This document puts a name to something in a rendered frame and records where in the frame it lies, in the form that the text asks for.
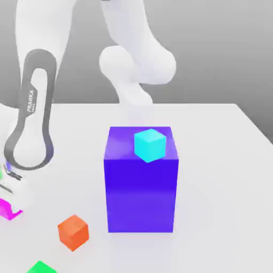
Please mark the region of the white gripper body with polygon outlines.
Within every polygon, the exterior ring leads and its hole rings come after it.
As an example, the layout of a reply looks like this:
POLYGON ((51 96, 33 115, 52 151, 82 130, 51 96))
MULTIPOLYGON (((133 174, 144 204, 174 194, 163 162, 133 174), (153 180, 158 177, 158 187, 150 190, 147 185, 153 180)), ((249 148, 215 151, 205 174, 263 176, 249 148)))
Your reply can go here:
POLYGON ((25 179, 0 180, 0 199, 11 205, 13 213, 26 210, 33 202, 33 193, 25 179))

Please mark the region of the small magenta cube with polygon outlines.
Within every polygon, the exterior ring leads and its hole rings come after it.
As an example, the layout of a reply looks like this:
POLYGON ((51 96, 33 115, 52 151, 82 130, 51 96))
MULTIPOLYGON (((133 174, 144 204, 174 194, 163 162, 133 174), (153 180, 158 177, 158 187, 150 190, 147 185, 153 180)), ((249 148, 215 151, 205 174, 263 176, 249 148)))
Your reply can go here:
POLYGON ((12 212, 11 204, 3 199, 0 199, 0 216, 11 221, 20 215, 23 211, 18 210, 17 212, 12 212))

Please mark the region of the small orange cube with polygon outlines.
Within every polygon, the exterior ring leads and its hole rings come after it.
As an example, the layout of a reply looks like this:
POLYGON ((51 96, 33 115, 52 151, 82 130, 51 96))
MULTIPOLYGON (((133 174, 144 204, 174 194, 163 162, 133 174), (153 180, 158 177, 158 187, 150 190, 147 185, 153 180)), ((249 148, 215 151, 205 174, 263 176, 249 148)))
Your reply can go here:
POLYGON ((89 240, 88 224, 77 215, 72 215, 58 225, 60 242, 72 252, 89 240))

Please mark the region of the small green cube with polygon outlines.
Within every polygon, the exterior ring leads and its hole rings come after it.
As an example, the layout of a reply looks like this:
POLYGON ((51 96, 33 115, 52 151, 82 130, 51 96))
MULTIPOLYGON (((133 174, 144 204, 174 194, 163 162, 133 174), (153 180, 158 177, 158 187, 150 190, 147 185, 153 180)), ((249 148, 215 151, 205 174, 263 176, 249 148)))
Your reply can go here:
POLYGON ((57 271, 46 263, 38 261, 27 271, 27 273, 57 273, 57 271))

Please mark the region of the small cyan cube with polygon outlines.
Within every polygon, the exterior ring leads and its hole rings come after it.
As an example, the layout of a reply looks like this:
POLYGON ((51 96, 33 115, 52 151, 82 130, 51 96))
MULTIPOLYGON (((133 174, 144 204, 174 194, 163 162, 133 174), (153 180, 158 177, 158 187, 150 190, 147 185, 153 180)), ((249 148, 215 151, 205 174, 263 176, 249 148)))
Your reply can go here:
POLYGON ((166 154, 166 136, 155 129, 135 133, 134 154, 146 163, 163 158, 166 154))

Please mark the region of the large blue box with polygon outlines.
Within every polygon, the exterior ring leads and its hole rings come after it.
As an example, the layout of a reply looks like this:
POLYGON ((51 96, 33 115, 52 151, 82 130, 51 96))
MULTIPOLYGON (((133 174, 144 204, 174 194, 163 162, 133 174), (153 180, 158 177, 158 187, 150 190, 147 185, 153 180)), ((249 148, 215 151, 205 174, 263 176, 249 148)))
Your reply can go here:
POLYGON ((134 135, 147 127, 109 129, 104 174, 109 232, 172 232, 179 156, 170 127, 165 156, 150 163, 134 153, 134 135))

